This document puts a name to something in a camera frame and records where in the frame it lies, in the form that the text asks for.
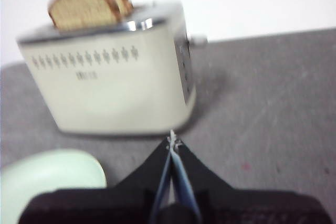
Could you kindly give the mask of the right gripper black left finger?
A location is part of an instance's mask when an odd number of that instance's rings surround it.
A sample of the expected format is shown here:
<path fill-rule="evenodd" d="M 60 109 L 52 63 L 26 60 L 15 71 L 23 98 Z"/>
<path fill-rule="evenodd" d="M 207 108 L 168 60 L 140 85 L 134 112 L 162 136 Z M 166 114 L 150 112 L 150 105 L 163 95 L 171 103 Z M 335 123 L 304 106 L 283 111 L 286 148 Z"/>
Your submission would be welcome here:
<path fill-rule="evenodd" d="M 146 160 L 114 189 L 127 198 L 154 198 L 168 159 L 169 143 L 169 138 L 165 137 Z"/>

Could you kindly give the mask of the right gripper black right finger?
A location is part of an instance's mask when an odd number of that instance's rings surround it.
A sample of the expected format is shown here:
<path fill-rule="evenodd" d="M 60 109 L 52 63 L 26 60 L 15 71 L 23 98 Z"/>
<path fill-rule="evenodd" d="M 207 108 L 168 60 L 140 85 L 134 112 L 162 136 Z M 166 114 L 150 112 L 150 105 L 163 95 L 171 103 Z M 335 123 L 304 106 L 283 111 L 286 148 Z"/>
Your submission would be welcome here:
<path fill-rule="evenodd" d="M 173 145 L 173 156 L 183 166 L 186 187 L 196 201 L 230 201 L 234 188 L 210 170 L 180 140 Z"/>

